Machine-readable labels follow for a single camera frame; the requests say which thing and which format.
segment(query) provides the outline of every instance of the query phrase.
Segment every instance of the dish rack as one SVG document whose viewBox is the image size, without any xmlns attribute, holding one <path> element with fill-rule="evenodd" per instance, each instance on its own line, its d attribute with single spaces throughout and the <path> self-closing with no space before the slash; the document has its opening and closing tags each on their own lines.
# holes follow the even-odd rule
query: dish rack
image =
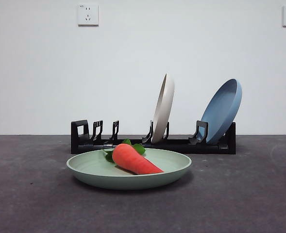
<svg viewBox="0 0 286 233">
<path fill-rule="evenodd" d="M 78 134 L 78 127 L 83 126 L 83 134 Z M 199 127 L 204 128 L 202 139 L 197 139 Z M 73 121 L 71 123 L 71 154 L 79 154 L 93 150 L 111 149 L 122 143 L 123 139 L 118 139 L 119 121 L 113 122 L 113 133 L 109 139 L 102 139 L 103 121 L 93 122 L 93 132 L 90 137 L 87 120 Z M 188 139 L 171 139 L 169 138 L 169 122 L 167 123 L 166 132 L 161 142 L 151 143 L 153 133 L 153 121 L 150 121 L 149 133 L 141 139 L 131 139 L 133 144 L 139 143 L 145 148 L 154 148 L 162 150 L 171 150 L 184 154 L 235 154 L 236 153 L 236 123 L 233 122 L 226 133 L 219 139 L 217 144 L 209 145 L 206 143 L 208 133 L 208 123 L 197 121 L 195 133 Z"/>
</svg>

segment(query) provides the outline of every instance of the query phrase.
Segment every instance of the toy carrot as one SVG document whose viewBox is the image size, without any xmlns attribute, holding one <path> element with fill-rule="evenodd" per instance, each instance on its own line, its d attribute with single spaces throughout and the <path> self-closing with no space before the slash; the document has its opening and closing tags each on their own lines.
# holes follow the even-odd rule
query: toy carrot
<svg viewBox="0 0 286 233">
<path fill-rule="evenodd" d="M 113 152 L 113 160 L 119 167 L 138 175 L 163 172 L 128 144 L 116 146 Z"/>
</svg>

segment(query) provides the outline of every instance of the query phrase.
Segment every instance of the light green plate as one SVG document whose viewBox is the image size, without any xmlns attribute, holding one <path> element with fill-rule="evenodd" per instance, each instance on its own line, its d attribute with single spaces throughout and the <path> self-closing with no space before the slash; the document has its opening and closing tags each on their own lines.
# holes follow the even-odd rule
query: light green plate
<svg viewBox="0 0 286 233">
<path fill-rule="evenodd" d="M 146 189 L 162 186 L 181 178 L 191 159 L 187 156 L 159 149 L 146 149 L 145 158 L 164 172 L 147 175 L 133 175 L 108 162 L 102 150 L 76 155 L 67 161 L 67 166 L 80 181 L 107 189 Z"/>
</svg>

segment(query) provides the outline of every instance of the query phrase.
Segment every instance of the plate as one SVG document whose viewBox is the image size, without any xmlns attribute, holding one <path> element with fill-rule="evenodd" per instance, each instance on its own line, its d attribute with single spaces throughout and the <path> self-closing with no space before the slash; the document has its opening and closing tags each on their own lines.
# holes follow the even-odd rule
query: plate
<svg viewBox="0 0 286 233">
<path fill-rule="evenodd" d="M 164 76 L 156 110 L 153 117 L 151 143 L 160 142 L 166 130 L 174 97 L 174 81 L 168 74 Z"/>
<path fill-rule="evenodd" d="M 207 144 L 216 144 L 232 124 L 242 99 L 242 88 L 236 79 L 225 82 L 208 104 L 201 121 L 208 122 Z M 197 138 L 202 139 L 200 128 Z"/>
<path fill-rule="evenodd" d="M 68 168 L 80 181 L 107 189 L 146 189 L 174 182 L 181 178 L 191 165 L 191 159 L 183 154 L 146 148 L 145 158 L 164 172 L 133 175 L 108 162 L 102 150 L 76 155 L 67 161 Z"/>
</svg>

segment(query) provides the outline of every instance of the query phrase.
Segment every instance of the white plate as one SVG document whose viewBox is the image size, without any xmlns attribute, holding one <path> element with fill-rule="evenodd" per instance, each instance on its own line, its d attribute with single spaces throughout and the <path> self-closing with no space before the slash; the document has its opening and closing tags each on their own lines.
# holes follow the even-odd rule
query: white plate
<svg viewBox="0 0 286 233">
<path fill-rule="evenodd" d="M 153 117 L 153 135 L 151 138 L 151 143 L 153 144 L 161 141 L 163 138 L 172 108 L 173 97 L 174 81 L 166 74 L 162 82 L 156 111 Z"/>
</svg>

